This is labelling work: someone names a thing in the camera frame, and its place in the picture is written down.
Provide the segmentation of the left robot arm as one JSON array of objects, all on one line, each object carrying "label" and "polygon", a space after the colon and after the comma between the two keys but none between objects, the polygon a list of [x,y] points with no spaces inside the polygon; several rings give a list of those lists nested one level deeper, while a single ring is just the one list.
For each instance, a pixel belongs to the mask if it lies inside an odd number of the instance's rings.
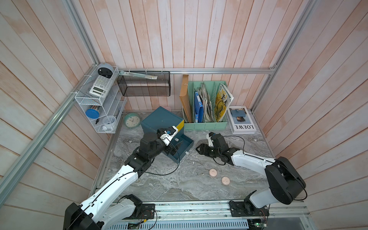
[{"label": "left robot arm", "polygon": [[156,133],[145,133],[140,146],[124,162],[120,170],[96,193],[81,202],[72,203],[65,211],[65,230],[107,230],[122,219],[131,217],[141,208],[141,201],[128,195],[123,201],[113,202],[132,183],[137,181],[162,152],[177,153],[171,141],[178,133],[175,126],[160,128]]}]

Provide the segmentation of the teal bottom drawer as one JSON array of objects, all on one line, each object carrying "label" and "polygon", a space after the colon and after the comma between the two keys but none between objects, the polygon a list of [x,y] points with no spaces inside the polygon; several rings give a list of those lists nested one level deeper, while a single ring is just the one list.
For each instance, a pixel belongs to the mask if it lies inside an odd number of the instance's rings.
[{"label": "teal bottom drawer", "polygon": [[189,152],[190,149],[194,145],[194,141],[191,138],[189,138],[188,136],[186,136],[185,134],[183,134],[183,135],[181,135],[179,137],[178,136],[175,136],[171,140],[171,143],[173,145],[176,145],[176,143],[179,143],[179,142],[182,142],[183,143],[182,146],[181,146],[181,150],[183,151],[183,153],[180,156],[177,156],[177,155],[176,156],[167,156],[167,157],[169,157],[172,161],[174,161],[177,164],[180,163],[180,161],[186,156],[186,153]]}]

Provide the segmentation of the yellow drawer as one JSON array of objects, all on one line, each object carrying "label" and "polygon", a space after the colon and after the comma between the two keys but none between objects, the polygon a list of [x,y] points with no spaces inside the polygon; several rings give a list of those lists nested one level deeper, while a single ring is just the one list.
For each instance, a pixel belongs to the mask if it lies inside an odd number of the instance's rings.
[{"label": "yellow drawer", "polygon": [[181,132],[184,130],[184,124],[185,124],[185,121],[182,120],[178,125],[175,126],[178,132]]}]

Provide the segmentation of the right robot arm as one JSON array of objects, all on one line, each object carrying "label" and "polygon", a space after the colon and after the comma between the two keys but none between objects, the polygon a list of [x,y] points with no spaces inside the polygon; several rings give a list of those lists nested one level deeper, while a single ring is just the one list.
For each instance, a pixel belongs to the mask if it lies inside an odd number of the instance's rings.
[{"label": "right robot arm", "polygon": [[196,151],[200,155],[216,159],[232,166],[254,171],[267,178],[269,187],[250,193],[243,202],[243,210],[253,214],[268,205],[289,205],[306,192],[306,183],[294,166],[285,157],[265,158],[245,152],[241,148],[229,147],[225,137],[213,132],[207,134],[208,143],[202,143]]}]

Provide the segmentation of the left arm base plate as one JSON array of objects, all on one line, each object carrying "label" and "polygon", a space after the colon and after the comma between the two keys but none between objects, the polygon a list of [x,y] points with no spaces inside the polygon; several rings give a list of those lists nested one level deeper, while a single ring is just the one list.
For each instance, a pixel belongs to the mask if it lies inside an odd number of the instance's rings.
[{"label": "left arm base plate", "polygon": [[135,208],[133,214],[124,220],[128,219],[154,219],[155,214],[155,204],[142,204]]}]

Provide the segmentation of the teal drawer cabinet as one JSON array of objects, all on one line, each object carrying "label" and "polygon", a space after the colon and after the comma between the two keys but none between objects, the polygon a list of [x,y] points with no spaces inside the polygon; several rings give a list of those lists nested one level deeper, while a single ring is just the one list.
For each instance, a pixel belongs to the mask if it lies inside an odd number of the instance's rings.
[{"label": "teal drawer cabinet", "polygon": [[[182,120],[182,117],[168,111],[163,107],[157,108],[151,114],[149,114],[143,121],[141,122],[141,127],[144,133],[157,133],[159,128],[168,128],[171,126],[178,125]],[[184,130],[178,132],[176,136],[183,135]]]}]

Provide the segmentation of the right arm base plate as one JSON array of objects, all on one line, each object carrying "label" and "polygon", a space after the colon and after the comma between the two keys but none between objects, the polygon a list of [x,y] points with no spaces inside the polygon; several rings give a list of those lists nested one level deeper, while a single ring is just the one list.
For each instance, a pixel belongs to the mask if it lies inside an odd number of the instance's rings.
[{"label": "right arm base plate", "polygon": [[266,206],[256,208],[249,202],[229,201],[229,207],[232,217],[268,217],[269,211]]}]

